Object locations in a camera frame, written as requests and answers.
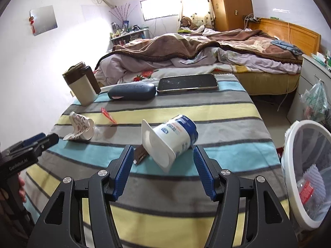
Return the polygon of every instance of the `striped blanket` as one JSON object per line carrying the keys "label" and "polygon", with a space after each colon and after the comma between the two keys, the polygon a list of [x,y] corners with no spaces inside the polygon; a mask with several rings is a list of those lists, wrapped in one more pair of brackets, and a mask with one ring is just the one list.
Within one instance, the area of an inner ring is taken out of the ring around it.
{"label": "striped blanket", "polygon": [[[60,136],[59,143],[23,173],[28,195],[25,206],[34,219],[64,177],[90,177],[118,158],[126,144],[140,145],[142,119],[156,126],[178,114],[196,123],[197,144],[209,157],[238,176],[265,176],[288,211],[276,149],[256,107],[236,77],[216,78],[219,89],[212,92],[156,96],[146,102],[110,101],[102,93],[87,107],[76,101],[52,129]],[[101,107],[118,125],[110,126]],[[90,142],[61,140],[73,130],[68,118],[71,111],[95,121],[97,131]],[[112,213],[124,247],[199,248],[206,242],[216,207],[205,195],[189,149],[175,160],[168,174],[150,157],[133,165]],[[241,242],[244,209],[241,199],[234,246]],[[87,244],[93,247],[87,199],[83,199],[83,220]]]}

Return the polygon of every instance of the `white plastic basket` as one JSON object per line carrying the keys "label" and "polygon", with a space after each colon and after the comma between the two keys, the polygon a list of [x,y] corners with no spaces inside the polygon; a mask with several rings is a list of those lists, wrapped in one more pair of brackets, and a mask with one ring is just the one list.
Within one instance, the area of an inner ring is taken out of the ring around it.
{"label": "white plastic basket", "polygon": [[[331,205],[331,134],[315,121],[296,121],[285,134],[282,169],[291,209],[299,226],[314,230],[320,226]],[[297,182],[311,165],[316,164],[326,190],[324,202],[312,219],[299,196]]]}

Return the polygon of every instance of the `window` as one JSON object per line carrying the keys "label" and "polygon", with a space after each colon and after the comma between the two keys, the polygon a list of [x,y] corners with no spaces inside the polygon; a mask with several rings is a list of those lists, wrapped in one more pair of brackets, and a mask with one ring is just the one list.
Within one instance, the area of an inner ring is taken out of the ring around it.
{"label": "window", "polygon": [[144,0],[140,1],[144,20],[176,16],[180,10],[180,0]]}

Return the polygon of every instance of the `curtain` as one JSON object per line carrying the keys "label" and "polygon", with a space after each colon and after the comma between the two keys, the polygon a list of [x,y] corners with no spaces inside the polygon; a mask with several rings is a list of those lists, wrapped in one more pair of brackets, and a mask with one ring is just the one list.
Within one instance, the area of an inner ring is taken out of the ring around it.
{"label": "curtain", "polygon": [[189,17],[198,28],[203,24],[213,27],[215,14],[211,0],[181,0],[178,29],[183,16]]}

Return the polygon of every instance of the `wardrobe door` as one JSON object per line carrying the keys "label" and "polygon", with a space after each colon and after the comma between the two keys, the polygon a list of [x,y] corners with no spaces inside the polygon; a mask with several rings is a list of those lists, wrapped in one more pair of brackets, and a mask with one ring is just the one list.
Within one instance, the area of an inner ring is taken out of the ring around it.
{"label": "wardrobe door", "polygon": [[228,29],[244,29],[243,16],[253,13],[252,0],[224,0]]}
{"label": "wardrobe door", "polygon": [[228,23],[226,18],[224,0],[211,0],[211,2],[215,13],[215,30],[220,32],[227,31]]}

